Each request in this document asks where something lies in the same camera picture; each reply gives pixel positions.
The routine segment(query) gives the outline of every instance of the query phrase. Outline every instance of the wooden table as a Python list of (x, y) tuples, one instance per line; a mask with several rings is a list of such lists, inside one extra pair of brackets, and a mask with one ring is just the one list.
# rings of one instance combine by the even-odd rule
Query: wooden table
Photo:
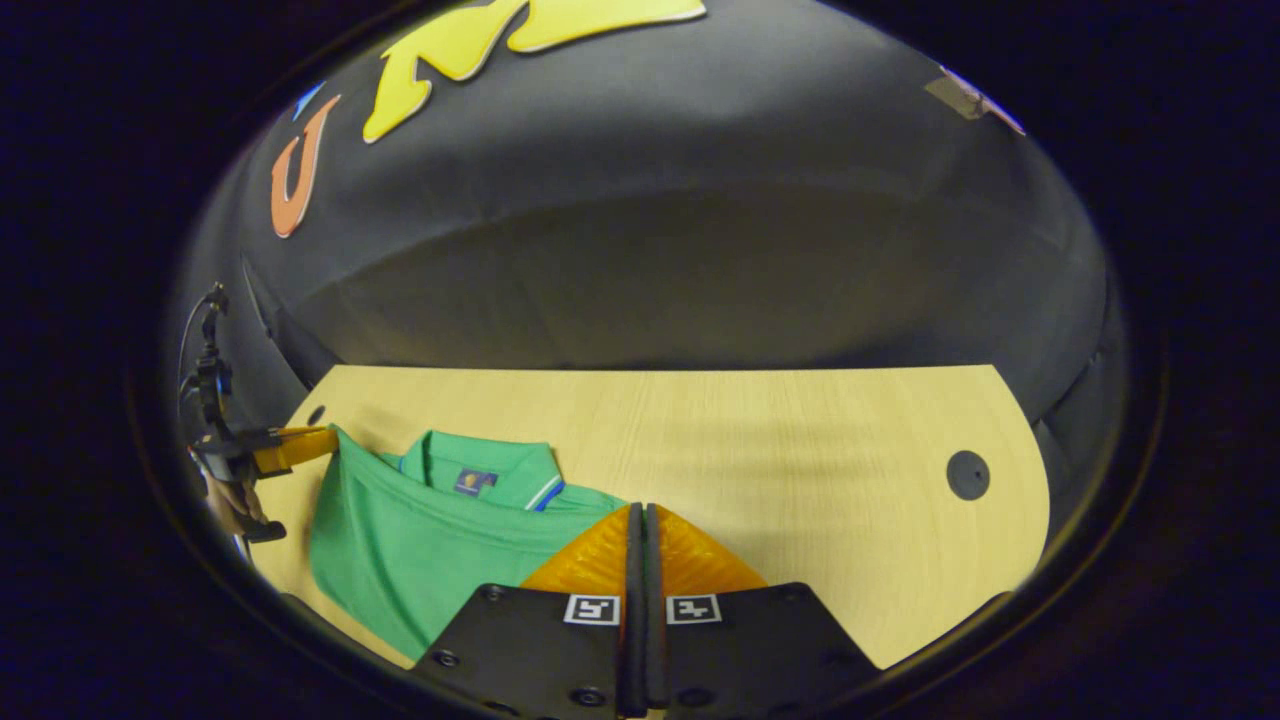
[[(298, 407), (325, 407), (372, 451), (426, 429), (545, 441), (564, 479), (657, 502), (769, 583), (808, 583), (879, 667), (950, 630), (1036, 568), (1048, 486), (1021, 410), (988, 365), (796, 372), (516, 372), (337, 366)], [(991, 486), (959, 498), (961, 450)], [(378, 655), (404, 657), (324, 596), (307, 560), (328, 457), (257, 486), (288, 538), (261, 574)]]

